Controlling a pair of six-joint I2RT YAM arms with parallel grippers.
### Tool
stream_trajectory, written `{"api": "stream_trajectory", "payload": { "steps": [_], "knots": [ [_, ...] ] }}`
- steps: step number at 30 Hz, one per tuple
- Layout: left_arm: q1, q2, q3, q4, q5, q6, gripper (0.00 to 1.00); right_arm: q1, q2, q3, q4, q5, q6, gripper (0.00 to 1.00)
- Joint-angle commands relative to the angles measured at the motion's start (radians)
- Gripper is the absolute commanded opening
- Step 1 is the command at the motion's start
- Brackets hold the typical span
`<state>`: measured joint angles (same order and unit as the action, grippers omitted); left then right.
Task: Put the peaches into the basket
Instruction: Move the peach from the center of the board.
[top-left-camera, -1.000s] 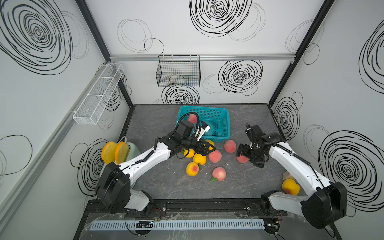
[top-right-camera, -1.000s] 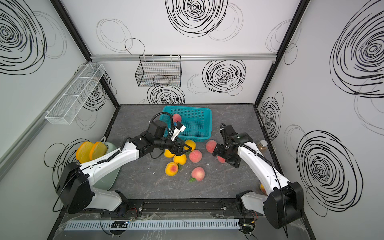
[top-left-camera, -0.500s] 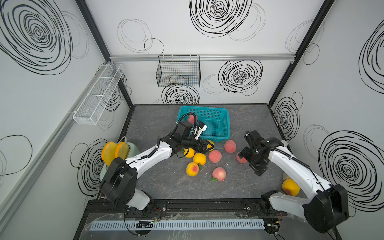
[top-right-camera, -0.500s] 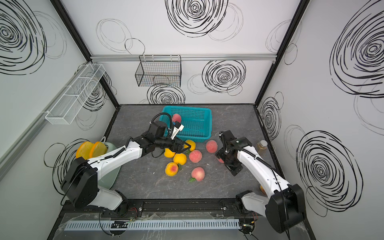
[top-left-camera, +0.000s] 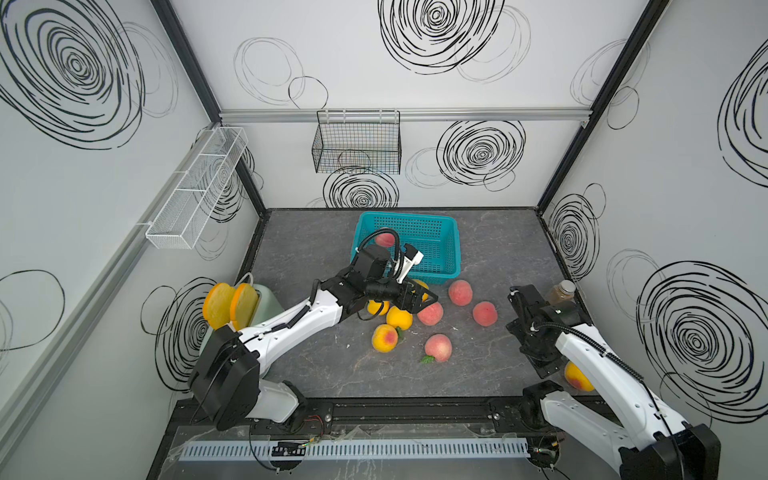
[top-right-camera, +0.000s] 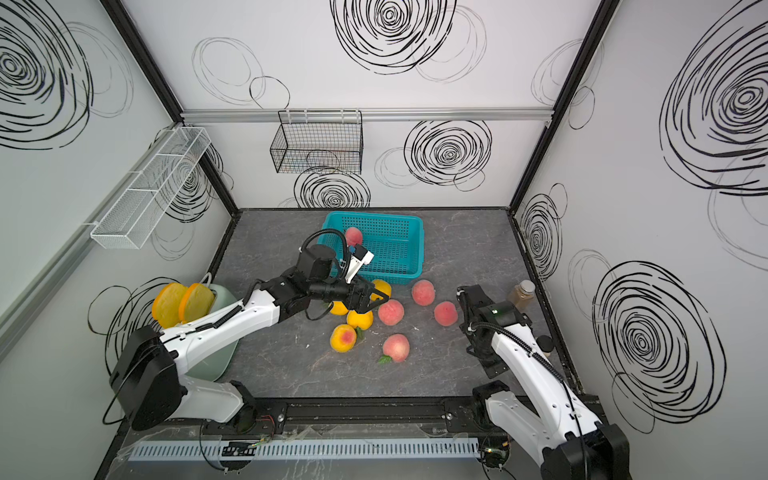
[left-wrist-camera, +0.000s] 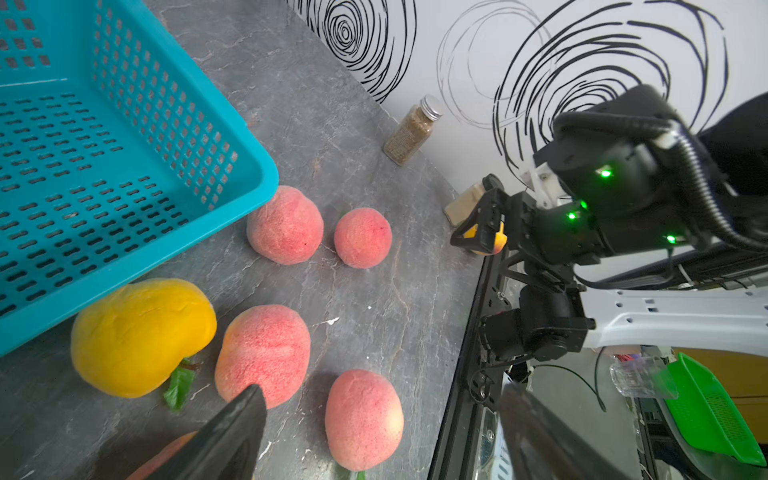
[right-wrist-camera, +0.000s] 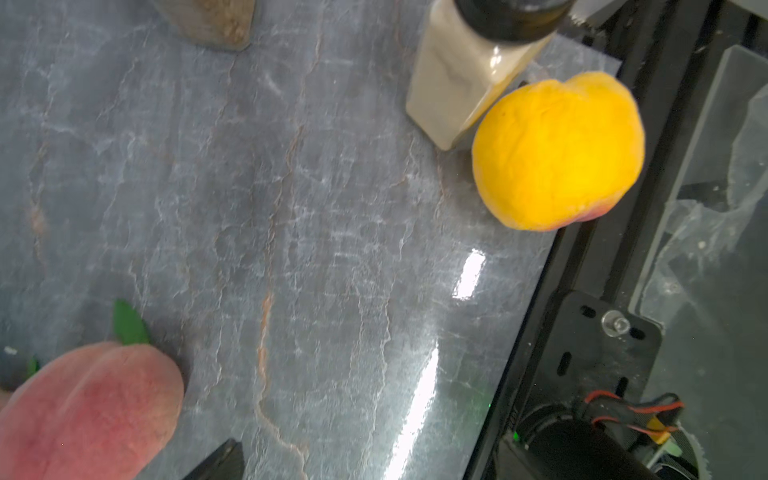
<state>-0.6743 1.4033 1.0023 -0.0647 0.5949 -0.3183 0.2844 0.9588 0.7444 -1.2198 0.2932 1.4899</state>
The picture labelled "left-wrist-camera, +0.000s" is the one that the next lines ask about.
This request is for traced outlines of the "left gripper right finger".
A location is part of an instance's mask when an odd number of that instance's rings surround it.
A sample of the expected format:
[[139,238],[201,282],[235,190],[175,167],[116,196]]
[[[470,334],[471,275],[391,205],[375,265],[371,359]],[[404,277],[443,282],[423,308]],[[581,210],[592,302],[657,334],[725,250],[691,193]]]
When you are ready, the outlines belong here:
[[625,479],[517,383],[502,390],[499,416],[516,479]]

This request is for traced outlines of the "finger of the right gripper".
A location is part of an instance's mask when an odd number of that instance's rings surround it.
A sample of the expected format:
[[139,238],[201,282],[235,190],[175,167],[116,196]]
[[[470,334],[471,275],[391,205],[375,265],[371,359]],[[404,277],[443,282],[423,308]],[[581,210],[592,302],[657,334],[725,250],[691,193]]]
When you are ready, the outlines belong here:
[[[506,224],[510,216],[510,196],[506,193],[501,180],[494,174],[486,175],[480,182],[483,183],[486,192],[469,217],[455,227],[450,237],[450,244],[471,252],[478,250],[490,253],[493,249],[495,234],[500,223],[504,222],[504,231],[507,235],[504,250],[509,243]],[[478,225],[475,237],[464,239],[462,235],[474,225]]]

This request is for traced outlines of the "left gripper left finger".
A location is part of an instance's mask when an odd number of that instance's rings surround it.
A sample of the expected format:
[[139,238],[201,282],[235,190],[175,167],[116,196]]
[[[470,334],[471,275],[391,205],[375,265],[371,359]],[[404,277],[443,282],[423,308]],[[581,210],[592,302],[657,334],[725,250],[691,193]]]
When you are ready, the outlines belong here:
[[149,477],[250,480],[266,419],[262,390],[256,384],[250,385]]

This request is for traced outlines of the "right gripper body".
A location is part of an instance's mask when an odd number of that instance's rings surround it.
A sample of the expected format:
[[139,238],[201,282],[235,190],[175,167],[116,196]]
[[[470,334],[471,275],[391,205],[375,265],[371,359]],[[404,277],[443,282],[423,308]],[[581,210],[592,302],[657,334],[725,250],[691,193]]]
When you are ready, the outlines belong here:
[[504,204],[507,248],[541,263],[593,265],[606,257],[606,241],[597,218],[575,203],[540,210],[528,193]]

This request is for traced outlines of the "yellow red peach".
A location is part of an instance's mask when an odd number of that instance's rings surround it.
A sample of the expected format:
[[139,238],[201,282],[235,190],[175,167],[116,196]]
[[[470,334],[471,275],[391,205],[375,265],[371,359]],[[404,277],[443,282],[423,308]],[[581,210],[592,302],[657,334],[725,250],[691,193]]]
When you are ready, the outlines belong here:
[[173,457],[183,446],[185,446],[194,436],[196,431],[182,435],[165,446],[158,454],[145,462],[137,470],[131,473],[127,480],[145,480],[171,457]]

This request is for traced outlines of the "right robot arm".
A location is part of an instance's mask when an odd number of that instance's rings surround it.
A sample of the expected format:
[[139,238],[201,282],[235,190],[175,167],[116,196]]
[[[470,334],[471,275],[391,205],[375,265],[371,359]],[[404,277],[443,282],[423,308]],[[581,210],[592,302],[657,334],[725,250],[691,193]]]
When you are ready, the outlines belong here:
[[759,95],[694,134],[652,87],[640,85],[553,122],[535,158],[570,197],[538,208],[525,192],[487,191],[451,244],[500,255],[523,284],[520,305],[486,317],[480,339],[502,361],[550,360],[578,351],[596,323],[574,272],[604,258],[713,240],[767,250],[767,98]]

